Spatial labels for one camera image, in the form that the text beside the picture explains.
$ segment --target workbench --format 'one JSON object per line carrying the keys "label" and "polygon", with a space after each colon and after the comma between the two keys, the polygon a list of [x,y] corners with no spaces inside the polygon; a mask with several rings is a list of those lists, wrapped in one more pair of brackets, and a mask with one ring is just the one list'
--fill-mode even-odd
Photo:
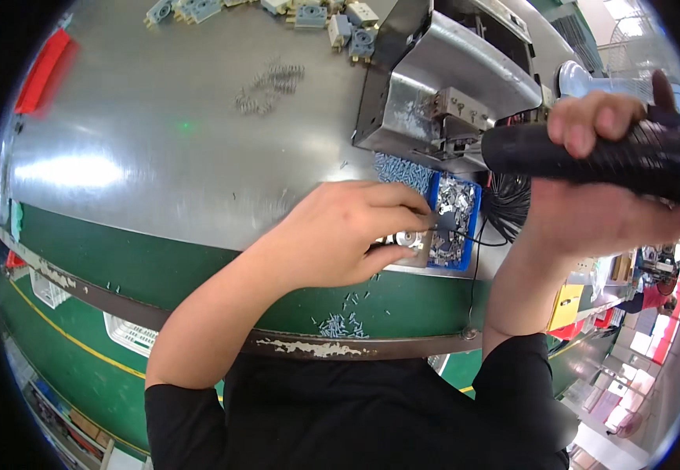
{"label": "workbench", "polygon": [[[539,74],[553,75],[575,58],[530,4],[503,2],[528,23]],[[368,3],[383,20],[394,0]],[[169,19],[146,29],[141,21],[149,6],[145,0],[72,6],[66,32],[78,49],[51,103],[19,117],[18,134],[16,117],[0,131],[1,197],[24,203],[20,242],[3,230],[0,238],[29,264],[58,273],[53,280],[63,278],[61,287],[72,295],[158,329],[317,183],[377,175],[373,153],[351,145],[365,69],[334,53],[325,30],[293,30],[258,4],[223,8],[200,25]],[[232,106],[235,94],[276,57],[304,65],[306,79],[270,114],[241,115]],[[487,226],[483,240],[502,239]],[[489,290],[483,281],[507,250],[481,249],[482,281],[473,299],[475,252],[465,272],[393,266],[357,286],[285,296],[250,343],[273,353],[284,348],[271,341],[309,343],[296,354],[316,356],[326,341],[314,322],[341,313],[349,293],[368,292],[354,311],[371,338],[334,340],[353,352],[332,357],[478,349],[480,336],[468,341],[461,332],[481,327]]]}

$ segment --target black sleeve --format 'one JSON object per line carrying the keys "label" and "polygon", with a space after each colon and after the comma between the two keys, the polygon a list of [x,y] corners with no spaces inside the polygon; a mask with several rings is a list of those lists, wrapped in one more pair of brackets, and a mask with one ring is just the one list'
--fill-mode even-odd
{"label": "black sleeve", "polygon": [[226,428],[217,391],[153,385],[145,390],[145,411],[156,470],[221,466]]}
{"label": "black sleeve", "polygon": [[564,447],[577,422],[554,399],[548,354],[545,334],[514,336],[489,354],[473,380],[473,390],[478,408],[486,409],[496,425],[568,468]]}

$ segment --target fingernail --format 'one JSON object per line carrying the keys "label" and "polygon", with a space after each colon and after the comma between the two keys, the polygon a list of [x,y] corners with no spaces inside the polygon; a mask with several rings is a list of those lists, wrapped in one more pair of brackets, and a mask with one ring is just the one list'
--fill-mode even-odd
{"label": "fingernail", "polygon": [[617,116],[611,108],[603,108],[596,118],[596,126],[605,131],[613,131]]}
{"label": "fingernail", "polygon": [[562,141],[562,135],[565,133],[565,123],[559,118],[549,120],[547,126],[547,132],[549,133],[549,138],[554,143]]}
{"label": "fingernail", "polygon": [[570,135],[565,145],[573,156],[586,156],[590,150],[591,138],[588,127],[577,124],[570,128]]}

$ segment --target white plastic basket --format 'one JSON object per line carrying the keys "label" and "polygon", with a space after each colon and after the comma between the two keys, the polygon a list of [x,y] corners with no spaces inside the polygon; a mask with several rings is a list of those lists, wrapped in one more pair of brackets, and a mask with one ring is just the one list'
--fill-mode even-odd
{"label": "white plastic basket", "polygon": [[102,316],[105,319],[105,331],[111,340],[144,357],[150,356],[157,338],[156,331],[121,320],[107,312],[102,312]]}
{"label": "white plastic basket", "polygon": [[32,268],[29,268],[29,280],[32,281],[32,292],[35,296],[53,310],[71,297],[71,294],[56,286]]}

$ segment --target tool handle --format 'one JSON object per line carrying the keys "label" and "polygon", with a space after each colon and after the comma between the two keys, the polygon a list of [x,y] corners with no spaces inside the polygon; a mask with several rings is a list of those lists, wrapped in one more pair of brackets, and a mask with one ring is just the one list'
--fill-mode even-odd
{"label": "tool handle", "polygon": [[549,140],[543,124],[495,127],[484,134],[481,152],[492,172],[611,183],[680,202],[680,126],[641,121],[619,141],[597,137],[585,159]]}

